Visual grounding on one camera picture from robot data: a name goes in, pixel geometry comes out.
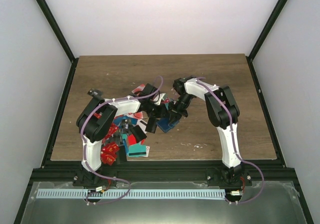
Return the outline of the red card carried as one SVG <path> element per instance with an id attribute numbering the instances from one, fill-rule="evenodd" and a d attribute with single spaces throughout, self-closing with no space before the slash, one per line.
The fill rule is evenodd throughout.
<path id="1" fill-rule="evenodd" d="M 163 97 L 161 103 L 166 104 L 166 103 L 170 103 L 170 101 L 171 101 L 171 100 L 170 100 L 168 97 Z"/>

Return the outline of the blue leather card holder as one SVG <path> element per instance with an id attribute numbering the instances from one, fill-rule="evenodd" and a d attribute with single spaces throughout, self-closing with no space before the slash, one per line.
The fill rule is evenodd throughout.
<path id="1" fill-rule="evenodd" d="M 156 125 L 164 132 L 167 133 L 173 129 L 180 121 L 176 120 L 172 123 L 169 123 L 169 118 L 162 118 L 156 122 Z"/>

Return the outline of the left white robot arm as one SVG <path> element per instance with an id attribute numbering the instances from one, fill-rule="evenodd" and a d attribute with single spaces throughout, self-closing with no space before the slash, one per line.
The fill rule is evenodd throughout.
<path id="1" fill-rule="evenodd" d="M 87 170 L 84 179 L 97 186 L 102 180 L 98 169 L 112 165 L 124 147 L 127 157 L 147 157 L 149 147 L 144 144 L 147 133 L 154 133 L 169 116 L 173 103 L 166 93 L 151 84 L 141 84 L 131 94 L 116 99 L 104 99 L 98 90 L 76 121 L 82 139 L 82 166 Z"/>

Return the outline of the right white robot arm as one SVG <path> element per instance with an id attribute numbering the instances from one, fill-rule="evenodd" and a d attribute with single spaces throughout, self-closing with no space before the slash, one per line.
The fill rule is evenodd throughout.
<path id="1" fill-rule="evenodd" d="M 223 182 L 229 186 L 240 180 L 241 155 L 239 152 L 237 125 L 239 107 L 228 86 L 207 84 L 200 78 L 190 76 L 176 79 L 173 89 L 179 94 L 174 104 L 169 105 L 168 124 L 177 123 L 181 117 L 187 117 L 187 108 L 192 99 L 205 102 L 208 118 L 217 128 L 222 149 Z"/>

